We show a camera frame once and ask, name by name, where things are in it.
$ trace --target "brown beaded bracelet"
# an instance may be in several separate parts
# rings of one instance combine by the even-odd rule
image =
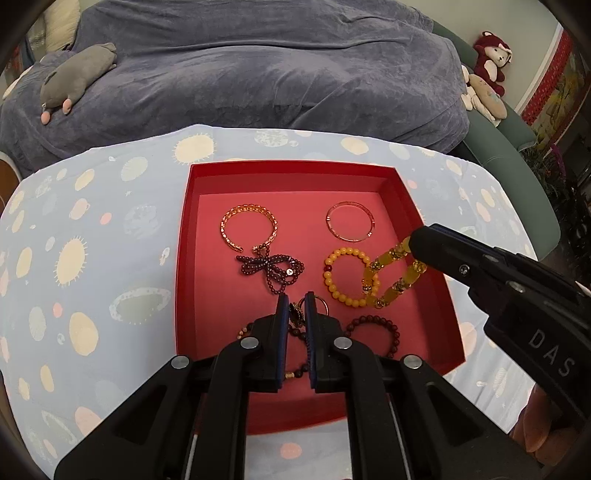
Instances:
[[[390,344],[390,349],[384,356],[387,356],[388,358],[394,358],[394,354],[398,352],[398,345],[400,345],[400,332],[398,331],[398,326],[395,323],[392,323],[390,320],[386,320],[384,317],[380,317],[378,315],[362,315],[347,325],[345,328],[345,336],[350,337],[353,331],[359,325],[363,325],[364,323],[374,323],[376,325],[381,325],[392,333],[392,344]]]

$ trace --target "blue blanket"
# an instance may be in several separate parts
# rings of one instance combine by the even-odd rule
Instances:
[[[22,174],[197,123],[364,135],[450,151],[466,135],[452,43],[394,0],[103,0],[70,51],[34,65],[0,112]],[[45,77],[113,42],[117,68],[40,121]]]

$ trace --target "yellow beaded bracelet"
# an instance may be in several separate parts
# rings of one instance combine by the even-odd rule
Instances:
[[[366,299],[355,300],[349,298],[344,293],[338,291],[336,285],[332,280],[332,265],[333,262],[339,258],[341,255],[353,255],[354,257],[359,257],[360,260],[363,261],[365,265],[368,265],[371,262],[371,259],[365,255],[364,252],[359,251],[359,248],[352,248],[352,247],[342,247],[338,248],[334,252],[332,252],[328,258],[324,261],[324,284],[329,288],[329,292],[335,300],[338,300],[341,303],[353,308],[358,307],[365,307],[366,306]],[[378,280],[378,275],[375,274],[371,278],[371,286],[370,291],[377,292],[380,286],[380,282]]]
[[[398,298],[405,290],[408,290],[413,283],[415,283],[422,273],[425,273],[427,266],[419,260],[415,260],[410,265],[402,278],[396,281],[389,289],[386,290],[384,295],[378,298],[377,291],[374,288],[373,277],[377,275],[378,271],[384,268],[386,265],[399,260],[400,258],[406,257],[411,251],[409,246],[410,237],[406,237],[395,247],[388,250],[386,253],[380,255],[376,260],[367,264],[365,272],[363,272],[363,279],[361,286],[363,291],[366,293],[366,303],[371,307],[381,309],[387,307],[394,300]]]

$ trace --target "red teddy bear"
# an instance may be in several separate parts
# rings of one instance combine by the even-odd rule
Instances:
[[[509,45],[491,32],[482,32],[482,36],[474,43],[474,49],[478,52],[474,73],[483,78],[502,97],[505,89],[497,82],[505,80],[500,68],[507,65],[513,56]]]

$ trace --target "sun pattern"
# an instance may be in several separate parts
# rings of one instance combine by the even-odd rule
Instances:
[[[66,243],[56,262],[56,282],[65,287],[77,280],[86,264],[86,256],[86,242],[81,237]]]
[[[183,138],[174,147],[174,158],[182,165],[190,165],[209,158],[216,151],[213,138],[207,134]]]

